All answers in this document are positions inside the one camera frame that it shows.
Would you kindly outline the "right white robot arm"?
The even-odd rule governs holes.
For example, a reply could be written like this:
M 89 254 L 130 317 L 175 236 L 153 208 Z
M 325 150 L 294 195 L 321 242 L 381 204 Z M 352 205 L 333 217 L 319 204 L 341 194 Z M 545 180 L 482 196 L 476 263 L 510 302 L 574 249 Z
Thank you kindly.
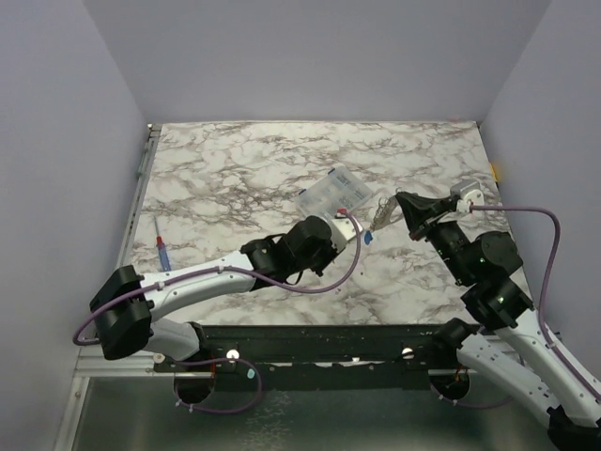
M 461 300 L 477 325 L 525 362 L 507 357 L 460 319 L 437 330 L 433 360 L 443 367 L 459 363 L 495 383 L 546 428 L 556 448 L 599 449 L 600 381 L 553 336 L 542 304 L 533 303 L 512 280 L 523 264 L 512 236 L 487 231 L 471 241 L 446 218 L 453 212 L 485 211 L 481 192 L 456 188 L 443 198 L 399 192 L 395 199 L 410 238 L 429 242 L 455 282 L 467 288 Z

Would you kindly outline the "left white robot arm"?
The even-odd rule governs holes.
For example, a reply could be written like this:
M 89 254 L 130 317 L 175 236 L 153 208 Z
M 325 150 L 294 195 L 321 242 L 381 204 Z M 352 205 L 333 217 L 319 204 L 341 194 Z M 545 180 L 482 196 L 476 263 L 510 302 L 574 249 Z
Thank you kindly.
M 309 216 L 284 234 L 249 241 L 208 263 L 147 274 L 123 266 L 90 303 L 103 356 L 115 361 L 149 350 L 197 370 L 207 360 L 207 347 L 190 323 L 169 322 L 167 315 L 219 296 L 283 284 L 295 273 L 322 275 L 344 247 L 332 220 Z

